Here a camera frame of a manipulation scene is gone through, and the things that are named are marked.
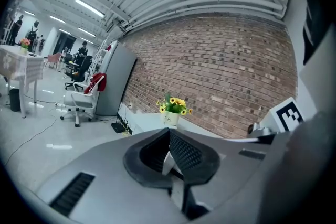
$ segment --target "vase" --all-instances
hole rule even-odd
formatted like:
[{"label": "vase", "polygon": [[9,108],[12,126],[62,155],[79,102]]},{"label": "vase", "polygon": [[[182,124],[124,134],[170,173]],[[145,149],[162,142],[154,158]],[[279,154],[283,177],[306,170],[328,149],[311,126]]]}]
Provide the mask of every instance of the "vase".
[{"label": "vase", "polygon": [[177,126],[180,114],[165,111],[161,113],[161,121],[171,126]]},{"label": "vase", "polygon": [[21,47],[20,53],[21,53],[22,55],[27,55],[27,53],[28,53],[28,48],[23,48],[23,47]]}]

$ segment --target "white wall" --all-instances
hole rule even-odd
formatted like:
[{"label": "white wall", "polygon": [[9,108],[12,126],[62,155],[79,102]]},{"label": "white wall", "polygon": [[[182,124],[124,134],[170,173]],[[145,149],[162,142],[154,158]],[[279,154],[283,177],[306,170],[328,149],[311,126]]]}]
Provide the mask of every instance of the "white wall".
[{"label": "white wall", "polygon": [[[328,82],[330,77],[326,77],[325,74],[333,76],[333,79],[335,79],[334,61],[336,58],[332,50],[334,47],[331,46],[332,41],[329,38],[321,43],[306,66],[303,65],[305,53],[302,33],[306,20],[306,8],[306,0],[290,0],[284,21],[293,44],[298,70],[298,96],[296,101],[304,116],[308,119],[314,116],[317,111],[329,110],[326,104],[332,102],[334,96],[331,92],[336,89],[330,89],[335,85]],[[326,54],[329,54],[329,57],[323,58],[322,55]]]},{"label": "white wall", "polygon": [[50,30],[53,26],[50,22],[41,20],[37,16],[32,16],[27,13],[20,13],[20,12],[17,13],[17,16],[15,17],[14,21],[16,22],[21,15],[23,15],[24,17],[22,19],[22,26],[20,28],[20,31],[18,32],[17,37],[15,39],[16,43],[19,43],[19,41],[26,36],[28,30],[32,28],[36,20],[39,21],[38,35],[39,36],[43,35],[45,39],[48,37]]},{"label": "white wall", "polygon": [[[82,46],[83,42],[84,40],[77,38],[71,49],[71,54],[75,54],[76,52],[78,52],[78,49]],[[86,48],[88,49],[88,55],[95,56],[98,47],[90,43],[87,43]]]},{"label": "white wall", "polygon": [[47,57],[49,54],[53,54],[59,35],[60,33],[58,28],[52,27],[48,37],[46,38],[46,41],[44,42],[41,56]]}]

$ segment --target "black office chair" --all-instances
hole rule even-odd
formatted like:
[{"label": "black office chair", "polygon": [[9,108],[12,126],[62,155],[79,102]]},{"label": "black office chair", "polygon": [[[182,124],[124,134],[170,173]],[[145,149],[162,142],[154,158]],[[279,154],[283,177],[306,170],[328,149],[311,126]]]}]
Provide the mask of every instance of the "black office chair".
[{"label": "black office chair", "polygon": [[85,72],[88,71],[90,65],[92,63],[92,56],[86,56],[81,67],[79,68],[78,75],[74,76],[71,72],[66,72],[65,74],[68,75],[73,82],[66,82],[65,89],[68,90],[68,87],[76,87],[83,89],[82,86],[76,85],[74,86],[74,82],[83,82],[85,79]]}]

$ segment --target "office chair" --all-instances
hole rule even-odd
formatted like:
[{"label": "office chair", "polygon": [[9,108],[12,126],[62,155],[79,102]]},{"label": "office chair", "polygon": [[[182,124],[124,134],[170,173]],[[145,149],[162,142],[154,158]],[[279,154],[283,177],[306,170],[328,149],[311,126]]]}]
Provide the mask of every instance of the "office chair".
[{"label": "office chair", "polygon": [[[85,72],[88,71],[90,65],[92,63],[92,56],[86,56],[81,67],[79,68],[79,71],[77,75],[74,75],[71,72],[66,72],[65,74],[68,75],[72,81],[74,82],[83,82],[85,80]],[[68,90],[68,87],[74,87],[75,90],[78,91],[78,88],[83,89],[82,86],[76,85],[73,82],[66,82],[65,83],[65,89]]]},{"label": "office chair", "polygon": [[99,83],[104,79],[104,76],[102,76],[97,83],[93,86],[92,90],[89,93],[83,93],[83,92],[78,92],[77,87],[82,86],[87,86],[85,84],[80,84],[78,82],[74,83],[74,91],[67,91],[65,96],[64,96],[64,105],[66,106],[74,106],[76,109],[71,110],[71,108],[68,108],[68,112],[64,114],[63,116],[60,117],[61,120],[64,120],[64,117],[69,114],[75,114],[76,116],[76,123],[75,127],[79,127],[79,114],[84,114],[89,117],[89,121],[93,119],[94,115],[94,109],[97,105],[97,93],[98,93],[98,86]]}]

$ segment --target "fluorescent light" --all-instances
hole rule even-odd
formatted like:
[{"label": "fluorescent light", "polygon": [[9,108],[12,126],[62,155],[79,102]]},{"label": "fluorescent light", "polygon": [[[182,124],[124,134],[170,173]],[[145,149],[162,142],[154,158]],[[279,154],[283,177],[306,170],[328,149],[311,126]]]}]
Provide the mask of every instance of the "fluorescent light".
[{"label": "fluorescent light", "polygon": [[56,17],[54,17],[54,16],[51,16],[51,15],[49,15],[49,17],[50,17],[51,19],[57,20],[57,21],[59,21],[59,22],[61,22],[61,23],[64,23],[64,24],[65,24],[65,21],[63,21],[63,20],[60,20],[60,19],[58,19],[58,18],[56,18]]},{"label": "fluorescent light", "polygon": [[93,44],[93,42],[90,42],[90,41],[88,41],[88,40],[87,40],[87,39],[85,39],[85,38],[82,38],[82,37],[81,37],[81,39],[82,39],[82,40],[85,40],[85,41],[87,41],[88,43],[91,43],[91,44]]},{"label": "fluorescent light", "polygon": [[90,6],[89,4],[86,4],[85,2],[83,2],[82,0],[75,0],[78,4],[82,5],[83,7],[91,10],[92,12],[96,13],[99,17],[104,17],[105,14],[101,13],[99,10],[95,9],[94,7]]},{"label": "fluorescent light", "polygon": [[61,32],[64,32],[65,34],[71,35],[71,33],[66,32],[65,30],[63,30],[63,29],[61,29],[61,28],[59,28],[59,30],[60,30]]},{"label": "fluorescent light", "polygon": [[26,10],[25,10],[25,13],[35,16],[34,13],[28,12],[28,11],[26,11]]},{"label": "fluorescent light", "polygon": [[78,29],[81,30],[81,31],[83,31],[84,33],[86,33],[86,34],[92,36],[92,37],[96,37],[94,34],[91,34],[90,32],[87,32],[87,31],[85,31],[84,29],[82,29],[82,28],[80,28],[80,27],[78,27]]}]

